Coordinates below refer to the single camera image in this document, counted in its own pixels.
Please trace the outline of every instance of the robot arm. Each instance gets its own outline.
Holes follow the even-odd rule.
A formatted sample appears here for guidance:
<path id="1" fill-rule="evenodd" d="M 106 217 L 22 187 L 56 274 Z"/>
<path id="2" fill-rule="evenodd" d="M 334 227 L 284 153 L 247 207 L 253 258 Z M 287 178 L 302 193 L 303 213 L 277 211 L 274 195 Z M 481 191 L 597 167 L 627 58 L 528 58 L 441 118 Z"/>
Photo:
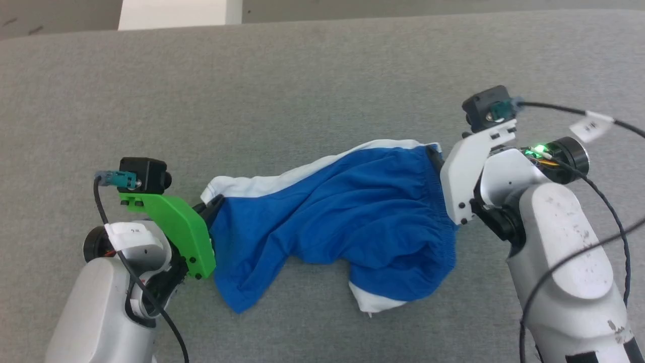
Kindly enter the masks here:
<path id="1" fill-rule="evenodd" d="M 159 312 L 150 308 L 119 257 L 102 255 L 122 251 L 164 306 L 175 281 L 186 274 L 185 263 L 182 267 L 160 228 L 145 220 L 98 227 L 88 236 L 85 251 L 89 261 L 68 297 L 45 362 L 152 362 Z"/>
<path id="2" fill-rule="evenodd" d="M 503 146 L 515 138 L 517 122 L 514 112 L 498 118 L 496 105 L 509 105 L 509 99 L 498 86 L 464 102 L 475 134 L 455 145 L 441 167 L 441 183 L 456 224 L 476 214 L 511 243 L 507 263 L 524 307 L 544 273 L 598 238 L 578 199 L 563 185 L 575 175 L 528 157 L 526 150 Z M 574 139 L 561 138 L 544 148 L 588 172 L 586 151 Z M 602 248 L 557 270 L 537 293 L 525 324 L 544 363 L 644 362 Z"/>

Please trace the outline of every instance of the gray fabric surface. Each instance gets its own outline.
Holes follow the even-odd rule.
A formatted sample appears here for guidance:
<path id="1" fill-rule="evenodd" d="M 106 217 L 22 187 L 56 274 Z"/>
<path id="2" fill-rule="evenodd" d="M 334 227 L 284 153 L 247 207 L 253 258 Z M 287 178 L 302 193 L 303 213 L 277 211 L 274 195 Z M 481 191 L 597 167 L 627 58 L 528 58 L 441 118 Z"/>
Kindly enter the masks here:
<path id="1" fill-rule="evenodd" d="M 466 130 L 461 102 L 496 84 L 645 127 L 643 34 L 645 13 L 588 10 L 1 42 L 0 361 L 42 361 L 83 266 L 81 244 L 100 224 L 96 169 L 122 156 L 165 160 L 169 194 L 193 203 L 213 176 L 278 174 L 372 139 L 439 141 L 449 151 Z M 574 119 L 525 112 L 519 143 L 568 134 Z M 615 130 L 589 147 L 590 176 L 627 224 L 644 213 L 642 142 Z M 599 236 L 617 230 L 588 187 L 572 189 Z M 103 197 L 112 221 L 133 218 L 116 191 Z M 643 236 L 631 235 L 630 315 L 641 341 Z M 433 296 L 371 319 L 353 301 L 346 263 L 297 260 L 242 315 L 210 279 L 187 281 L 169 313 L 192 362 L 516 362 L 508 245 L 474 222 L 457 246 L 457 268 Z M 607 251 L 622 286 L 622 247 Z M 159 362 L 178 362 L 161 325 Z"/>

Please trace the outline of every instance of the blue shorts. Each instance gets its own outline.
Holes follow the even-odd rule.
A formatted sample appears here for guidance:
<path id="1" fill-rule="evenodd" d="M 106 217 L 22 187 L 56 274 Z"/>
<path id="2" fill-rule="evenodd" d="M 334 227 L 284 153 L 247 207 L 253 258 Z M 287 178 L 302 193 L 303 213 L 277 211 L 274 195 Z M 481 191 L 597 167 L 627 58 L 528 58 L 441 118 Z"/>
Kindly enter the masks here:
<path id="1" fill-rule="evenodd" d="M 427 147 L 375 140 L 280 176 L 214 178 L 202 193 L 224 203 L 210 226 L 215 283 L 228 305 L 252 307 L 289 256 L 351 263 L 361 310 L 432 294 L 455 266 L 457 226 L 446 213 Z"/>

